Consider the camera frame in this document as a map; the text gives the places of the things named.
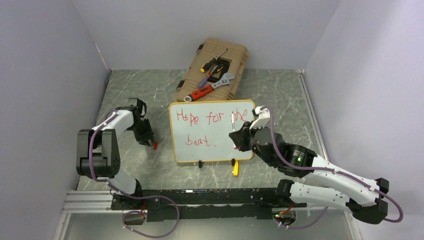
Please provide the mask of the blue handled screwdriver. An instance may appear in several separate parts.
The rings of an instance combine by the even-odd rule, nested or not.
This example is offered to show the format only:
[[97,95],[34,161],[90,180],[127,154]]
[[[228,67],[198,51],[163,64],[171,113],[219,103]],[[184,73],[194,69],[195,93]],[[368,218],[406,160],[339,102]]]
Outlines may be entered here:
[[218,73],[218,72],[220,72],[222,69],[223,69],[223,67],[224,67],[224,65],[222,64],[222,63],[219,63],[217,66],[215,66],[202,80],[201,80],[201,82],[197,85],[197,88],[198,89],[201,89],[201,88],[203,88],[206,84],[207,84],[207,82],[208,82],[208,80],[209,80],[209,78],[211,77],[211,76],[213,76],[213,75],[215,75],[216,73]]

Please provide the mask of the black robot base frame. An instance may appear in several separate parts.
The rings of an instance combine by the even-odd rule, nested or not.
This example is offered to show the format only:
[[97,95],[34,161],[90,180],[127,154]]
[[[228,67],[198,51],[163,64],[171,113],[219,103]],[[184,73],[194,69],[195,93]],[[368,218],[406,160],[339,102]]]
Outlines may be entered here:
[[142,189],[136,199],[112,195],[111,209],[146,211],[148,222],[219,218],[270,220],[291,203],[274,187],[215,189]]

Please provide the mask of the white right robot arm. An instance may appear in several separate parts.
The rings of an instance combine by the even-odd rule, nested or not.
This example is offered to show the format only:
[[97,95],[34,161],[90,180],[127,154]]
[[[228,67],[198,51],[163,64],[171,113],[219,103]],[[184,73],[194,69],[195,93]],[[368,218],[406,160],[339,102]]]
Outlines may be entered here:
[[379,224],[388,215],[384,195],[389,181],[367,179],[345,172],[327,162],[322,156],[304,146],[286,143],[271,129],[250,128],[245,122],[241,129],[229,133],[229,138],[241,152],[252,151],[268,166],[286,176],[304,182],[282,179],[275,190],[276,203],[287,208],[291,204],[314,204],[343,210],[368,224]]

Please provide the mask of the red handled adjustable wrench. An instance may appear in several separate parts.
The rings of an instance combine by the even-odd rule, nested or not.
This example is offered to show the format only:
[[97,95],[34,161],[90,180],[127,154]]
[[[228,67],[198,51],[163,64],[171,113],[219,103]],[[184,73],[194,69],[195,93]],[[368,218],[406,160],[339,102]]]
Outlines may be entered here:
[[235,75],[232,73],[225,73],[220,80],[217,82],[211,84],[211,85],[205,85],[196,91],[192,92],[191,94],[184,97],[184,102],[194,102],[197,101],[203,97],[205,97],[207,94],[213,92],[215,89],[223,86],[229,86],[231,84],[231,80],[235,78]]

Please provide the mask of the white red whiteboard marker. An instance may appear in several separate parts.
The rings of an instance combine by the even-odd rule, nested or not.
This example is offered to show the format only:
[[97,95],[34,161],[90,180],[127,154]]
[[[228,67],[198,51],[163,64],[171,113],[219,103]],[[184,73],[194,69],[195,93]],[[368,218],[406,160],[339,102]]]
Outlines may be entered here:
[[[232,133],[234,133],[236,131],[236,128],[235,128],[235,115],[234,115],[234,113],[231,113],[231,127],[232,127]],[[234,142],[233,142],[233,148],[235,150],[237,150],[237,146],[236,146],[236,144]]]

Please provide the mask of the yellow framed whiteboard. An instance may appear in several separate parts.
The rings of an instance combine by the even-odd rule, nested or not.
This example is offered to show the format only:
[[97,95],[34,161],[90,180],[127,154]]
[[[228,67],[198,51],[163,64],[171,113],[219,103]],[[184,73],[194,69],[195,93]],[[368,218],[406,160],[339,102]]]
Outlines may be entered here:
[[251,150],[234,149],[229,138],[234,113],[235,130],[254,119],[256,104],[250,99],[174,102],[169,105],[169,120],[174,159],[178,163],[249,160]]

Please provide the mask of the tan plastic tool case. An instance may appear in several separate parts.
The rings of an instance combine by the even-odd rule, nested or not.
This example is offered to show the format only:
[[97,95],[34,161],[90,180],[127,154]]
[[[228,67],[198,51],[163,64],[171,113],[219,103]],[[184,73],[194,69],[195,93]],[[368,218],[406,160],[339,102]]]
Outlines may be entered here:
[[249,50],[245,45],[213,37],[207,38],[197,48],[185,76],[177,85],[173,101],[183,102],[186,96],[202,87],[217,83],[226,73],[234,74],[230,85],[220,86],[200,100],[233,100],[248,57]]

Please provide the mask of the aluminium rail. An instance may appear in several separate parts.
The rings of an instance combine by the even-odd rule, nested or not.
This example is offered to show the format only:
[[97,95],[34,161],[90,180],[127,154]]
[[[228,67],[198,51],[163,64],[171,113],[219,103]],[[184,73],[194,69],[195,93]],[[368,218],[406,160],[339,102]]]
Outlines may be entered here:
[[113,196],[106,190],[69,191],[66,195],[63,214],[105,214],[112,213]]

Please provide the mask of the yellow black screwdriver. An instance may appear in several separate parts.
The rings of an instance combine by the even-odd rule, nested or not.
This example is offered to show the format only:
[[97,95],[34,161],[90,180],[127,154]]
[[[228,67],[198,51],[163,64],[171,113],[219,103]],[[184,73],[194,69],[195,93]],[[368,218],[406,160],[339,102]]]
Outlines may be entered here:
[[213,65],[216,64],[216,62],[218,61],[218,58],[221,57],[227,51],[228,51],[228,48],[226,48],[223,52],[221,52],[216,57],[212,58],[209,62],[203,64],[202,67],[200,68],[200,71],[202,73],[205,73],[206,71],[208,71]]

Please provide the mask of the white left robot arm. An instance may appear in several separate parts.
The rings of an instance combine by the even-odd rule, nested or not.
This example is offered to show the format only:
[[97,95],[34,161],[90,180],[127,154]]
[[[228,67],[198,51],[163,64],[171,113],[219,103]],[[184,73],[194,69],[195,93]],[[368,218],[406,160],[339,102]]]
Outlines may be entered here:
[[126,106],[111,110],[102,123],[77,134],[77,173],[107,184],[116,194],[124,196],[123,202],[131,210],[143,205],[144,196],[140,182],[121,169],[118,137],[131,131],[139,145],[156,149],[158,143],[146,113],[145,102],[129,98]]

